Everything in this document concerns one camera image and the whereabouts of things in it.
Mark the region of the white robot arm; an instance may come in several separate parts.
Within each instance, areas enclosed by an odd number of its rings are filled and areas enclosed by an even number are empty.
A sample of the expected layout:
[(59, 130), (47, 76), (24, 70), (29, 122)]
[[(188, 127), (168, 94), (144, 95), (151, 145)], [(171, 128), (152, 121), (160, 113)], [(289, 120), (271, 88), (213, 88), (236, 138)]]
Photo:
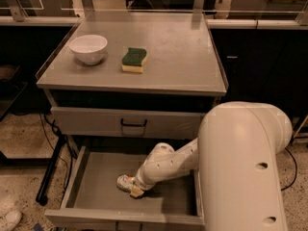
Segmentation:
[(134, 193), (199, 171), (205, 231), (288, 231), (276, 165), (292, 124), (275, 106), (227, 102), (204, 116), (194, 141), (158, 144), (135, 176)]

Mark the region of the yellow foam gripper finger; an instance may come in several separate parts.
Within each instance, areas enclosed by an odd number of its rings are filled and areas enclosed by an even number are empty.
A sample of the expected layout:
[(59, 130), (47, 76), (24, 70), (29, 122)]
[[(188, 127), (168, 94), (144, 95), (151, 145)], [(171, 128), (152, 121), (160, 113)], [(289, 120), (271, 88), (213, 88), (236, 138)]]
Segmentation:
[(141, 190), (139, 187), (137, 186), (133, 186), (132, 187), (132, 190), (130, 191), (130, 195), (133, 197), (133, 198), (139, 198), (139, 197), (142, 197), (144, 194), (144, 191)]

